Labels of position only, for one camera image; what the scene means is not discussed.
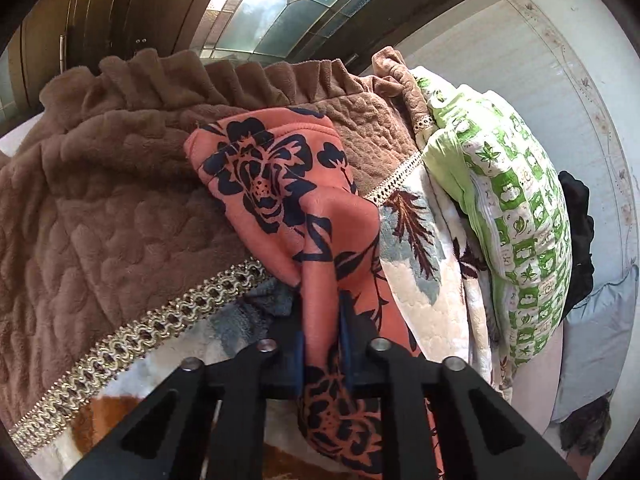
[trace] orange floral fabric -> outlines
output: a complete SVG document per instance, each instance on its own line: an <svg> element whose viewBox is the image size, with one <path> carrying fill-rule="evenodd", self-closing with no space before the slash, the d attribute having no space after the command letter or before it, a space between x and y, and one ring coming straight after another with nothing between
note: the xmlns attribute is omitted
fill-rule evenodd
<svg viewBox="0 0 640 480"><path fill-rule="evenodd" d="M381 478L380 404L351 399L345 388L340 305L412 354L419 350L380 265L378 208L358 195L332 122L303 108L258 110L195 130L184 149L252 255L299 287L303 434L320 453Z"/></svg>

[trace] metal screw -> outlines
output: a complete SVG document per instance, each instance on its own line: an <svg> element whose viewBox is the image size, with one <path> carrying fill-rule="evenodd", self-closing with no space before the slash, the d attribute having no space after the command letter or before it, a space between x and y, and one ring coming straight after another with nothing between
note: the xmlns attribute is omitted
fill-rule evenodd
<svg viewBox="0 0 640 480"><path fill-rule="evenodd" d="M369 343L371 348L373 348L376 352L384 352L385 350L389 350L391 348L391 341L389 339L385 339L383 337L377 337L371 340Z"/></svg>
<svg viewBox="0 0 640 480"><path fill-rule="evenodd" d="M455 356L447 357L446 359L444 359L442 363L449 370L452 370L454 372L459 372L460 370L464 370L466 367L465 360Z"/></svg>
<svg viewBox="0 0 640 480"><path fill-rule="evenodd" d="M204 363L197 357L187 357L180 363L180 368L186 372L193 372L200 368Z"/></svg>
<svg viewBox="0 0 640 480"><path fill-rule="evenodd" d="M260 339L258 341L258 350L260 352L273 352L278 347L273 339Z"/></svg>

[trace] plush blanket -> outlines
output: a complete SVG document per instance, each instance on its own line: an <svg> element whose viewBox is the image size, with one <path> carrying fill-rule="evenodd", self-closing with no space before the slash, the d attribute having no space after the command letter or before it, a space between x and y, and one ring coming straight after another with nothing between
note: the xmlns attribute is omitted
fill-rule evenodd
<svg viewBox="0 0 640 480"><path fill-rule="evenodd" d="M199 124L297 105L329 117L370 194L415 153L424 100L399 54L203 67L192 52L109 57L42 91L0 168L0 418L30 456L136 359L268 278L194 174Z"/></svg>

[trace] pillow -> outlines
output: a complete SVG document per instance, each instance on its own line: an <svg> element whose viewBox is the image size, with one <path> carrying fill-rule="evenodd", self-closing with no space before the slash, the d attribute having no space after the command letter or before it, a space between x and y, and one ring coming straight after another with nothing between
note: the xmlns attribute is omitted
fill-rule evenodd
<svg viewBox="0 0 640 480"><path fill-rule="evenodd" d="M499 95L456 89L423 67L412 73L439 127L424 139L425 165L469 216L490 265L509 382L562 316L571 235L558 175Z"/></svg>
<svg viewBox="0 0 640 480"><path fill-rule="evenodd" d="M636 314L638 267L622 281L607 283L564 320L562 367L552 420L613 390L618 384Z"/></svg>

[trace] green and white pillow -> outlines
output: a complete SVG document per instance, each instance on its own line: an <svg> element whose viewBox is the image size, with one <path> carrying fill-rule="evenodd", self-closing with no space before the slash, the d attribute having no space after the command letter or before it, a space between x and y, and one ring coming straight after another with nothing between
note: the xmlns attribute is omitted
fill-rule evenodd
<svg viewBox="0 0 640 480"><path fill-rule="evenodd" d="M439 127L424 139L425 165L478 235L513 372L545 347L569 287L571 233L558 174L498 94L456 89L423 67L412 73Z"/></svg>

